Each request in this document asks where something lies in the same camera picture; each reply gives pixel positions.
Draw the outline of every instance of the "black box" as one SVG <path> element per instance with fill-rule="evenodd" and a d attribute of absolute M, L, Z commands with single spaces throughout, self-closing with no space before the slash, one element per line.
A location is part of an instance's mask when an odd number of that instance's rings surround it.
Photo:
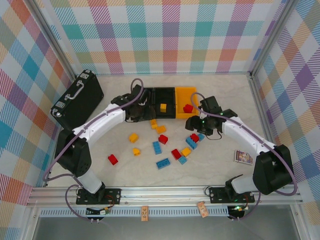
<path fill-rule="evenodd" d="M 64 128 L 83 125 L 104 98 L 97 76 L 84 70 L 51 108 L 51 115 Z"/>

